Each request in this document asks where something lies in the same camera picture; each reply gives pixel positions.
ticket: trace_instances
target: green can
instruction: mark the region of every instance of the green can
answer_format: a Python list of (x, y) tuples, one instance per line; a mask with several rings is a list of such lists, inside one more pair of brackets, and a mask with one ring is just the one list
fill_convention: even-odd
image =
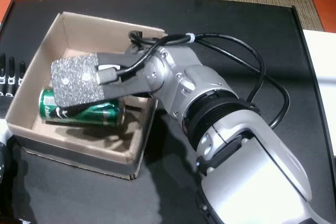
[(55, 103), (54, 91), (44, 89), (39, 97), (39, 114), (46, 122), (120, 126), (124, 121), (125, 106), (121, 99), (116, 99), (93, 106), (62, 109)]

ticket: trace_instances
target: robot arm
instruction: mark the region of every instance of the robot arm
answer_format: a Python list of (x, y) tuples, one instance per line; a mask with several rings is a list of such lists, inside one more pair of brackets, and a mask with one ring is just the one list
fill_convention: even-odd
[(97, 70), (138, 59), (139, 53), (126, 52), (53, 62), (56, 103), (69, 107), (143, 92), (158, 98), (197, 152), (204, 175), (197, 204), (210, 223), (328, 223), (310, 208), (307, 174), (293, 153), (191, 48), (158, 47), (124, 80), (115, 68)]

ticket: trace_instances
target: black cable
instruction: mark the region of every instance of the black cable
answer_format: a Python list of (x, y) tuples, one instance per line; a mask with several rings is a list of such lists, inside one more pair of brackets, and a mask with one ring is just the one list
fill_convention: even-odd
[(260, 73), (259, 73), (259, 79), (258, 79), (255, 87), (252, 89), (251, 93), (248, 95), (248, 97), (246, 99), (247, 102), (252, 102), (253, 98), (256, 96), (256, 94), (260, 90), (260, 88), (261, 88), (261, 86), (264, 82), (265, 75), (266, 75), (265, 64), (264, 64), (264, 61), (263, 61), (262, 57), (260, 56), (260, 54), (253, 47), (251, 47), (249, 44), (245, 43), (244, 41), (242, 41), (240, 39), (229, 36), (229, 35), (216, 34), (216, 33), (196, 34), (195, 35), (195, 42), (198, 42), (200, 39), (203, 39), (203, 38), (221, 38), (221, 39), (230, 40), (234, 43), (237, 43), (237, 44), (245, 47), (249, 52), (251, 52), (253, 54), (253, 56), (256, 58), (256, 60), (259, 63)]
[[(182, 36), (181, 39), (175, 39), (175, 40), (170, 40), (170, 41), (166, 42), (165, 46), (180, 45), (180, 44), (187, 43), (190, 40), (190, 36), (188, 36), (188, 35), (181, 35), (181, 36)], [(138, 31), (131, 31), (128, 34), (128, 37), (131, 39), (131, 41), (135, 41), (138, 44), (145, 44), (145, 45), (153, 45), (159, 40), (157, 38), (153, 38), (153, 39), (142, 38), (140, 36), (140, 32), (138, 32)]]
[[(252, 70), (253, 72), (255, 73), (260, 73), (260, 70), (255, 68), (254, 66), (252, 66), (251, 64), (247, 63), (246, 61), (236, 57), (235, 55), (225, 51), (224, 49), (220, 48), (220, 47), (217, 47), (213, 44), (211, 44), (210, 42), (208, 41), (205, 41), (205, 40), (202, 40), (202, 39), (198, 39), (196, 41), (197, 43), (205, 46), (205, 47), (208, 47), (216, 52), (219, 52), (223, 55), (226, 55), (227, 57), (229, 57), (230, 59), (234, 60), (235, 62), (243, 65), (244, 67)], [(289, 98), (289, 94), (287, 92), (287, 90), (282, 86), (280, 85), (275, 79), (273, 79), (272, 77), (266, 75), (266, 80), (269, 81), (274, 87), (276, 87), (282, 94), (283, 96), (283, 105), (282, 105), (282, 108), (281, 110), (279, 111), (279, 113), (276, 115), (276, 117), (269, 123), (269, 126), (274, 129), (278, 124), (279, 122), (285, 117), (288, 109), (289, 109), (289, 106), (290, 106), (290, 98)]]
[[(153, 40), (153, 39), (142, 38), (141, 33), (138, 32), (138, 31), (131, 31), (129, 33), (129, 38), (132, 41), (135, 41), (138, 44), (146, 44), (146, 45), (154, 45), (157, 41), (157, 40)], [(197, 40), (202, 39), (202, 38), (221, 38), (221, 39), (230, 40), (232, 42), (235, 42), (235, 43), (245, 47), (249, 52), (251, 52), (254, 55), (254, 57), (256, 58), (256, 60), (259, 63), (260, 73), (259, 73), (259, 79), (258, 79), (256, 85), (254, 86), (251, 93), (249, 94), (249, 96), (246, 99), (247, 102), (252, 102), (252, 100), (254, 99), (254, 97), (256, 96), (258, 91), (260, 90), (260, 88), (261, 88), (261, 86), (264, 82), (265, 74), (266, 74), (265, 64), (264, 64), (264, 61), (263, 61), (262, 57), (260, 56), (260, 54), (254, 48), (252, 48), (249, 44), (245, 43), (244, 41), (242, 41), (240, 39), (229, 36), (229, 35), (216, 34), (216, 33), (196, 34), (195, 35), (195, 42), (197, 42)], [(179, 45), (179, 44), (187, 43), (189, 40), (190, 40), (190, 36), (185, 35), (181, 39), (168, 41), (167, 43), (165, 43), (165, 45), (166, 46)]]
[(189, 41), (189, 36), (187, 35), (167, 35), (159, 40), (157, 40), (146, 52), (143, 56), (141, 56), (141, 58), (134, 63), (133, 65), (125, 68), (125, 69), (120, 69), (117, 71), (117, 76), (121, 77), (123, 75), (138, 71), (140, 68), (142, 68), (142, 65), (144, 64), (144, 62), (150, 58), (152, 56), (152, 54), (154, 53), (154, 51), (163, 45), (166, 45), (167, 42), (170, 41), (176, 41), (176, 40), (181, 40), (184, 39), (183, 41)]

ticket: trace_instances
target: black table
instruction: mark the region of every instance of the black table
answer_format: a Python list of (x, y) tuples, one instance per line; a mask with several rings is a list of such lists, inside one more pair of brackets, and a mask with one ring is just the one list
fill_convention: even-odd
[[(253, 45), (268, 73), (291, 96), (288, 115), (275, 131), (306, 169), (313, 209), (336, 223), (331, 144), (295, 9), (210, 0), (15, 1), (2, 30), (0, 49), (29, 62), (62, 11), (161, 27), (169, 34), (222, 32)], [(244, 49), (216, 42), (253, 62)], [(208, 49), (192, 48), (203, 64), (247, 97), (254, 74)], [(266, 83), (255, 102), (270, 121), (282, 98)], [(19, 167), (13, 183), (14, 213), (33, 223), (203, 223), (194, 202), (195, 153), (177, 123), (162, 111), (155, 116), (139, 178), (133, 181), (50, 161), (18, 147), (14, 158)]]

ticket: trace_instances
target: screw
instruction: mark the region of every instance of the screw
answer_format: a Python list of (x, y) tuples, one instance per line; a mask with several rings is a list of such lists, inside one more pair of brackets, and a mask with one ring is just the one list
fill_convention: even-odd
[(62, 83), (64, 84), (64, 85), (68, 85), (69, 84), (69, 79), (68, 78), (63, 78), (62, 79)]
[(246, 144), (248, 141), (249, 141), (248, 138), (243, 138), (243, 139), (242, 139), (242, 145)]
[(206, 205), (202, 205), (202, 206), (201, 206), (201, 209), (202, 209), (203, 211), (207, 211), (207, 210), (208, 210), (208, 208), (207, 208)]
[(209, 174), (211, 173), (212, 171), (214, 171), (215, 169), (213, 167), (209, 167), (207, 170), (206, 170), (206, 173)]

